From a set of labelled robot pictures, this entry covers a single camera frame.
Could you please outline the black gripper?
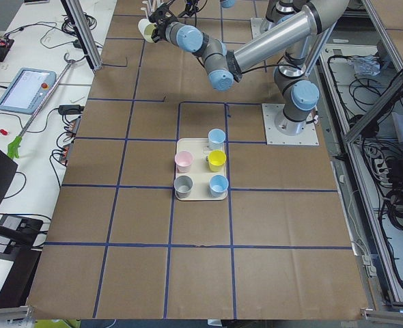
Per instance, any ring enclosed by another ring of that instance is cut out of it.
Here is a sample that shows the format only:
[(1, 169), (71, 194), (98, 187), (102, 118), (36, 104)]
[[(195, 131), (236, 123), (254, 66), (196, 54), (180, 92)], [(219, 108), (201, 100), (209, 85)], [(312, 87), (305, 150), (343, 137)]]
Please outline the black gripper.
[(161, 40), (166, 40), (166, 29), (169, 24), (168, 19), (164, 18), (156, 21), (152, 20), (152, 23), (154, 25), (154, 29), (151, 36), (153, 43), (157, 43)]

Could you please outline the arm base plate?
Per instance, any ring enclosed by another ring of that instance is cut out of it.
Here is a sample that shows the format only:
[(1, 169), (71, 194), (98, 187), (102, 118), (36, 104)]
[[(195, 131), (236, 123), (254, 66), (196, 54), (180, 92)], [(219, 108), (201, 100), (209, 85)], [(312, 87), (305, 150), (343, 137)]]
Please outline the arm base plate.
[(263, 18), (251, 18), (252, 41), (248, 42), (247, 46), (255, 46), (259, 48), (263, 46), (274, 47), (281, 46), (288, 41), (288, 30), (286, 28), (278, 29), (276, 25), (268, 31), (262, 31), (260, 28), (262, 21)]
[(266, 144), (269, 146), (319, 146), (316, 124), (309, 114), (303, 122), (289, 121), (284, 104), (262, 103)]

